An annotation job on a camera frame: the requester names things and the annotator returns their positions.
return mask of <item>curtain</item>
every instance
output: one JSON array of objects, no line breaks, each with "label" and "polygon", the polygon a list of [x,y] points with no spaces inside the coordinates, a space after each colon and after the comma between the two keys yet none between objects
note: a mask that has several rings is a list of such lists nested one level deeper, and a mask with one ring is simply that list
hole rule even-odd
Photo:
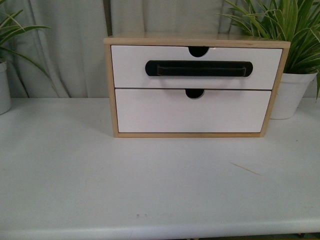
[{"label": "curtain", "polygon": [[18,56],[6,55],[11,97],[26,97],[26,91],[31,98],[108,96],[102,0],[12,0],[5,8],[8,13],[23,9],[17,18],[23,26],[51,28],[24,33],[11,43],[50,76]]},{"label": "curtain", "polygon": [[111,0],[112,31],[240,33],[218,15],[229,8],[223,0]]}]

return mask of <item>drawer front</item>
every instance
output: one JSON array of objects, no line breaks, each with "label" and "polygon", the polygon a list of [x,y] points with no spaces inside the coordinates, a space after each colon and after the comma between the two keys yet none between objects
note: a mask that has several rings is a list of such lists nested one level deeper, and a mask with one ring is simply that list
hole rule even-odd
[{"label": "drawer front", "polygon": [[120,133],[259,133],[271,91],[116,89]]},{"label": "drawer front", "polygon": [[[282,49],[210,47],[194,57],[186,46],[113,45],[112,67],[115,88],[198,88],[271,90],[276,78]],[[148,76],[148,61],[241,61],[251,62],[247,77],[221,76]]]}]

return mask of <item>plant pot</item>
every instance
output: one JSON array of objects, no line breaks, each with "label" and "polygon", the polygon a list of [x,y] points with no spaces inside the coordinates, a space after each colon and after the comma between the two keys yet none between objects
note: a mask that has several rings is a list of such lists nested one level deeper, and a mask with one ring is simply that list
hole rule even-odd
[{"label": "plant pot", "polygon": [[0,63],[0,114],[11,108],[11,98],[7,78],[7,62]]},{"label": "plant pot", "polygon": [[289,119],[305,94],[309,83],[317,73],[289,74],[284,73],[272,108],[271,119]]}]

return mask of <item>plywood edge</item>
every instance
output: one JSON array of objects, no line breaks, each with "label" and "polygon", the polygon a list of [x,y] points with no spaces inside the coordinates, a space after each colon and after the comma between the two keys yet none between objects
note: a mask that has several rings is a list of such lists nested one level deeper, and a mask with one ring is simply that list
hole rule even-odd
[{"label": "plywood edge", "polygon": [[118,137],[118,118],[117,118],[117,106],[116,106],[116,93],[115,93],[115,82],[112,66],[112,53],[111,46],[109,44],[104,45],[105,57],[106,57],[106,77],[109,90],[109,101],[111,111],[111,121],[113,136]]},{"label": "plywood edge", "polygon": [[160,33],[160,32],[126,32],[104,39],[109,45],[143,45],[143,46],[207,46],[229,48],[288,48],[290,43],[232,34],[195,34],[195,33]]},{"label": "plywood edge", "polygon": [[260,138],[260,132],[119,132],[119,138]]},{"label": "plywood edge", "polygon": [[280,58],[280,62],[278,65],[278,69],[277,69],[277,73],[275,76],[275,80],[274,80],[274,84],[273,84],[273,88],[271,91],[271,96],[270,96],[270,100],[269,100],[269,104],[265,113],[265,117],[264,117],[264,121],[262,124],[262,128],[261,128],[261,135],[262,137],[265,135],[266,131],[267,131],[267,127],[268,127],[268,123],[270,120],[270,116],[272,113],[272,109],[277,97],[277,93],[278,93],[278,89],[279,89],[279,85],[280,85],[280,81],[282,78],[282,74],[284,72],[284,68],[286,65],[286,61],[287,61],[287,57],[288,57],[288,53],[289,53],[289,47],[286,47],[282,50],[282,54],[281,54],[281,58]]}]

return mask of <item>black handle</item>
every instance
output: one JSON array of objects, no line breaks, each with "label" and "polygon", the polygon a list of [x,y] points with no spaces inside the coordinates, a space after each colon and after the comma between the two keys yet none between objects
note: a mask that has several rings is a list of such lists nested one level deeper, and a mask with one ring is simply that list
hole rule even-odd
[{"label": "black handle", "polygon": [[248,61],[158,61],[145,65],[148,76],[248,77],[253,65]]}]

